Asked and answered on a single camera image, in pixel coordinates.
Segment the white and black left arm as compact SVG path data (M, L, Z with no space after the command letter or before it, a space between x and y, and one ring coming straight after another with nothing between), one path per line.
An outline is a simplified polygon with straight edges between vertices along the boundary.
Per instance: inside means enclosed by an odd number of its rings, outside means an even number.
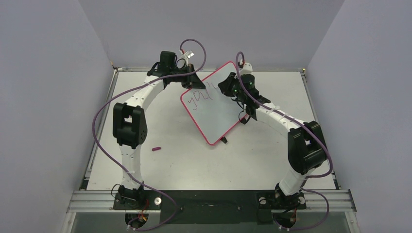
M147 204L147 194L142 186L140 151L148 134L145 109L165 87L181 83L183 88L204 89L206 86L194 72L189 59L192 51L162 51L160 60L147 72L143 88L139 89L124 103L113 107L113 136L121 152L121 164L125 167L122 182L115 196L115 202L132 209L143 208Z

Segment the pink-framed whiteboard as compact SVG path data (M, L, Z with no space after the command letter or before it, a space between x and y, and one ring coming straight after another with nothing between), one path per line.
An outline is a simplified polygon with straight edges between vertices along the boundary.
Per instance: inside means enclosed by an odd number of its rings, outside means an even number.
M189 89L180 96L187 113L210 145L220 141L246 116L218 87L231 72L235 72L235 64L229 61L202 79L205 89Z

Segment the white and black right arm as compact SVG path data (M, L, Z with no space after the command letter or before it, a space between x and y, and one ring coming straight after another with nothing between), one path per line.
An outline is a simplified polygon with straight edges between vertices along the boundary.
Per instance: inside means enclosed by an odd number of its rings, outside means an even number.
M327 160L320 125L315 121L298 120L279 110L259 93L252 74L238 77L232 72L218 83L218 88L242 106L250 118L269 125L287 139L290 168L273 194L266 198L267 203L274 209L291 209L303 204L303 186L312 172Z

